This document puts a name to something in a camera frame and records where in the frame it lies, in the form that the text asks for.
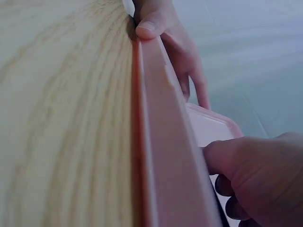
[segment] gray floor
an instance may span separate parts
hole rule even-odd
[[[303,132],[303,2],[174,3],[199,48],[212,109],[248,136]]]

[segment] wooden surface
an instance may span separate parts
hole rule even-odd
[[[0,1],[1,227],[133,225],[128,29],[119,0]]]

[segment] fingernail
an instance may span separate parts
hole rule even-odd
[[[150,21],[143,22],[143,23],[139,24],[138,27],[145,28],[149,31],[155,30],[155,24]]]

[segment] finger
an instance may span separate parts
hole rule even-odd
[[[246,213],[246,211],[239,204],[237,198],[232,196],[228,199],[225,205],[225,211],[228,217],[235,220],[248,220],[250,216]]]
[[[157,10],[144,17],[136,28],[141,39],[153,39],[166,30],[166,21],[163,13]]]
[[[178,77],[179,84],[183,93],[183,96],[185,98],[185,101],[187,102],[190,96],[190,90],[189,90],[189,78],[188,75],[183,75],[181,77]]]
[[[234,191],[232,189],[232,184],[230,180],[226,178],[224,175],[218,175],[214,187],[216,191],[222,196],[232,196],[234,195]]]
[[[254,137],[212,142],[203,151],[209,174],[225,175],[231,180],[267,144],[268,140]]]
[[[210,102],[207,93],[207,83],[204,76],[202,63],[200,61],[200,56],[198,56],[198,59],[195,62],[195,66],[189,72],[189,75],[195,85],[199,105],[206,109],[210,109]]]
[[[255,220],[249,219],[246,221],[240,221],[239,227],[261,227]]]
[[[229,172],[232,172],[234,166],[230,163],[235,157],[237,147],[240,145],[240,141],[227,140],[227,141],[215,141],[206,146],[203,149],[203,155],[208,167],[210,175],[221,174],[230,179]]]
[[[286,132],[278,136],[276,139],[302,143],[303,135],[297,132]]]

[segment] light wood board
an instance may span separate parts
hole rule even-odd
[[[119,0],[0,1],[1,227],[133,226],[130,24]]]

